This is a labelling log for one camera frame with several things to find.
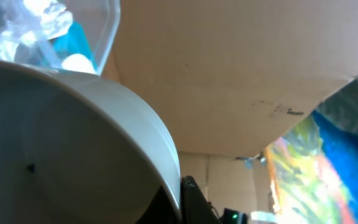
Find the brown cardboard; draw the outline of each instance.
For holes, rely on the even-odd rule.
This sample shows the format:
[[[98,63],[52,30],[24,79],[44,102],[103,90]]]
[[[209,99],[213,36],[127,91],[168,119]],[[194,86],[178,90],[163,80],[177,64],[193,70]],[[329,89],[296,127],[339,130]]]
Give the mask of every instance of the brown cardboard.
[[[262,171],[266,168],[255,163],[257,169],[250,170],[246,169],[244,161],[232,157],[187,152],[179,152],[179,161],[181,175],[193,176],[207,201],[220,215],[225,207],[247,214],[256,210],[269,211],[269,175]]]
[[[121,83],[179,151],[254,156],[358,75],[358,0],[121,3]]]

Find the colorful fabric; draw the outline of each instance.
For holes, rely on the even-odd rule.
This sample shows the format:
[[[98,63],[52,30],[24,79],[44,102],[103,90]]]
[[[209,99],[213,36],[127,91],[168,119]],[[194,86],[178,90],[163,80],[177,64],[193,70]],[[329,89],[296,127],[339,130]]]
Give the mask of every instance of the colorful fabric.
[[[267,148],[283,216],[358,223],[358,79]]]

